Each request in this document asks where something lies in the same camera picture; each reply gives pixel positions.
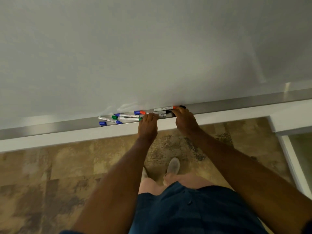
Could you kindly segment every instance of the marker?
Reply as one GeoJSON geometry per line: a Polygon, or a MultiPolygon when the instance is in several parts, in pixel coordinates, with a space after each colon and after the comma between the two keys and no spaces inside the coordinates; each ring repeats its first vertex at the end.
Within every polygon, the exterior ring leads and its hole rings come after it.
{"type": "Polygon", "coordinates": [[[122,113],[117,113],[117,114],[114,114],[114,116],[112,116],[113,119],[117,119],[115,117],[131,117],[131,118],[139,118],[140,115],[131,115],[131,114],[122,114],[122,113]]]}
{"type": "Polygon", "coordinates": [[[99,125],[100,126],[107,126],[107,123],[106,123],[106,121],[99,121],[99,125]]]}
{"type": "Polygon", "coordinates": [[[154,113],[154,114],[166,114],[166,111],[158,111],[158,112],[147,112],[146,114],[154,113]]]}
{"type": "Polygon", "coordinates": [[[165,107],[165,108],[155,108],[154,111],[165,111],[165,110],[172,110],[172,109],[176,109],[177,106],[172,106],[172,107],[165,107]]]}
{"type": "Polygon", "coordinates": [[[135,114],[135,115],[139,115],[139,114],[145,115],[146,112],[145,112],[145,111],[134,111],[134,114],[135,114]]]}
{"type": "Polygon", "coordinates": [[[140,121],[142,119],[143,119],[142,117],[140,118],[120,117],[120,120],[129,120],[129,121],[140,121]]]}
{"type": "Polygon", "coordinates": [[[121,121],[119,121],[119,120],[114,120],[114,119],[111,119],[111,118],[99,117],[99,119],[104,120],[104,121],[114,122],[114,123],[116,123],[116,124],[123,124],[121,121]]]}

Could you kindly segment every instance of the blue marker cap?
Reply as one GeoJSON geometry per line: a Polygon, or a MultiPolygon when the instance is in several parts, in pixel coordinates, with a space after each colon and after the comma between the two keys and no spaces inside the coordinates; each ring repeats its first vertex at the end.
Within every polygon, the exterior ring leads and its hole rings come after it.
{"type": "Polygon", "coordinates": [[[107,123],[106,123],[106,121],[99,121],[99,125],[100,126],[107,126],[107,123]]]}

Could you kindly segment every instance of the person's right hand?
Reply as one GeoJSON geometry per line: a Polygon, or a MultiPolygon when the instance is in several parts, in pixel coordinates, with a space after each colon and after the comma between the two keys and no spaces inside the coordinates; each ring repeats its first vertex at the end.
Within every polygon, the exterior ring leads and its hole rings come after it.
{"type": "Polygon", "coordinates": [[[177,128],[184,136],[190,138],[194,133],[201,131],[193,113],[188,109],[177,107],[171,111],[176,115],[177,128]]]}

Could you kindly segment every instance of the gray shoe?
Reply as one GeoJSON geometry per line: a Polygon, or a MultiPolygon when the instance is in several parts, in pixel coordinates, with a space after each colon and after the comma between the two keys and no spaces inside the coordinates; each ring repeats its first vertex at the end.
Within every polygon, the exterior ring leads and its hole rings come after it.
{"type": "Polygon", "coordinates": [[[143,167],[141,181],[142,181],[144,178],[146,178],[146,177],[148,177],[148,175],[147,175],[147,172],[146,172],[145,167],[143,167]]]}
{"type": "Polygon", "coordinates": [[[177,174],[180,169],[180,161],[177,157],[174,157],[171,159],[168,168],[167,168],[167,173],[174,173],[177,174]]]}

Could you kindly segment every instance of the tile floor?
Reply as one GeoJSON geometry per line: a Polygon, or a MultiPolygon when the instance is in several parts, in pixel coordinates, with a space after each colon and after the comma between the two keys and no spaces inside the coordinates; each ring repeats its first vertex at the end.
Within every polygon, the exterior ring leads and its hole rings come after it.
{"type": "MultiPolygon", "coordinates": [[[[266,118],[202,128],[294,184],[266,118]]],[[[99,181],[133,145],[136,135],[0,154],[0,234],[52,234],[70,228],[99,181]]],[[[177,130],[160,131],[145,166],[159,184],[171,158],[217,185],[229,187],[212,162],[177,130]]]]}

